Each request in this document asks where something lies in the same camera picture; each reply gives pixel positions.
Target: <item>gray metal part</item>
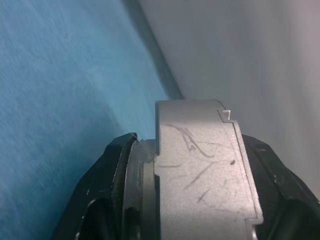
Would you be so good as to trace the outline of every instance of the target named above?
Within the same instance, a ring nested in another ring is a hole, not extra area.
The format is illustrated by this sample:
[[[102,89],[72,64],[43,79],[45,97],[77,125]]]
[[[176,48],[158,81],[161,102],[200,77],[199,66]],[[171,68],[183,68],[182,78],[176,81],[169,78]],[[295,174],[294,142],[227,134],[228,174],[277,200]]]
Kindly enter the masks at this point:
[[[256,239],[263,222],[236,121],[217,100],[156,104],[163,240]]]
[[[155,218],[155,184],[154,159],[156,155],[156,140],[147,139],[133,142],[126,167],[126,177],[123,196],[122,239],[141,239],[143,229],[139,225],[126,222],[126,210],[135,209],[141,214],[141,225],[145,220]]]

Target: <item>blue cloth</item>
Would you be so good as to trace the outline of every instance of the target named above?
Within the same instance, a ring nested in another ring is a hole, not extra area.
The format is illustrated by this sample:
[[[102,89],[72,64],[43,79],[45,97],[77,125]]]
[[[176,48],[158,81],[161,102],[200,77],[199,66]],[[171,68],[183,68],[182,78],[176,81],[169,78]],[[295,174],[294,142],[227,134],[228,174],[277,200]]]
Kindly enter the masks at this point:
[[[0,11],[0,238],[46,240],[113,138],[154,138],[168,94],[123,2],[2,0]]]

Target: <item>blue fabric surface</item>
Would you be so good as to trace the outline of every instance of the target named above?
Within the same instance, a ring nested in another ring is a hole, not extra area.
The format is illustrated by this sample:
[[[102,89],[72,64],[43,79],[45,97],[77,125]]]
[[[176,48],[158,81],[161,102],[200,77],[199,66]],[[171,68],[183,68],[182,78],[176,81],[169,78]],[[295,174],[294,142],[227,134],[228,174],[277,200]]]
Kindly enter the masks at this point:
[[[115,137],[154,138],[168,96],[117,0],[2,0],[0,238],[50,239]]]

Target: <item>scratch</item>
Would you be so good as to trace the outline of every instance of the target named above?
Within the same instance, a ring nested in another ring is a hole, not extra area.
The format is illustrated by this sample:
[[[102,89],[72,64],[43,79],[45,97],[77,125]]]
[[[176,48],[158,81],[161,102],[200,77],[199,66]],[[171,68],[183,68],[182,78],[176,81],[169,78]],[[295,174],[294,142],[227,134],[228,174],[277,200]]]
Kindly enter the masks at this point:
[[[159,168],[164,168],[164,169],[174,169],[174,168],[179,168],[181,164],[177,165],[157,165]]]
[[[226,212],[226,213],[231,213],[231,214],[234,214],[234,213],[239,214],[240,213],[239,211],[230,211],[227,209],[216,208],[216,206],[214,206],[214,205],[210,205],[209,208],[212,208],[212,209],[219,211],[219,212]]]
[[[185,128],[184,131],[186,134],[189,134],[189,136],[194,137],[194,135],[190,132],[190,130],[188,128]]]
[[[188,175],[179,175],[179,176],[175,176],[175,177],[173,177],[173,178],[171,178],[170,180],[172,181],[172,180],[176,180],[176,179],[181,179],[181,178],[185,178],[185,177],[187,177]]]
[[[209,154],[206,154],[199,146],[198,144],[195,142],[195,140],[192,138],[192,135],[190,135],[190,131],[189,130],[184,130],[180,127],[176,127],[174,125],[171,125],[171,124],[166,124],[167,127],[170,127],[170,128],[174,128],[176,130],[178,130],[181,135],[182,135],[182,138],[183,138],[183,141],[185,142],[185,145],[187,147],[187,149],[189,150],[189,152],[191,151],[194,151],[195,148],[198,149],[198,151],[203,155],[205,156],[206,158],[213,158],[215,155],[212,154],[212,155],[209,155]]]
[[[214,163],[214,164],[219,164],[219,163],[226,163],[226,162],[230,162],[230,160],[219,160],[219,161],[214,161],[214,160],[207,160],[207,159],[203,159],[203,158],[200,158],[200,157],[197,157],[197,156],[195,156],[195,158],[196,159],[198,159],[199,161],[203,161],[203,162],[206,162],[206,163],[208,163],[208,164],[212,164],[212,163]]]
[[[208,188],[207,191],[202,193],[202,195],[198,198],[198,201],[196,202],[197,204],[200,203],[200,201],[205,197],[205,195],[210,191],[210,188]]]
[[[184,187],[184,190],[188,189],[192,184],[194,184],[215,162],[210,163],[208,166],[206,166],[195,178],[190,182],[187,186]]]
[[[214,146],[220,146],[222,148],[226,149],[232,149],[231,146],[227,146],[225,144],[217,143],[217,142],[210,142],[210,141],[196,141],[198,144],[208,144],[208,145],[214,145]]]

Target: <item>white wall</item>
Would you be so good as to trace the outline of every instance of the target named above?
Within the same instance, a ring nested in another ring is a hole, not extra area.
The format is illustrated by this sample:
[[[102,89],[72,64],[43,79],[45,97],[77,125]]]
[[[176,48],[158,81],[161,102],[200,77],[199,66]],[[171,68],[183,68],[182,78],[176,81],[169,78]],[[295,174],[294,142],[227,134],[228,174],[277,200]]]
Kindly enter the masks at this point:
[[[320,3],[139,1],[182,94],[222,100],[320,198]]]

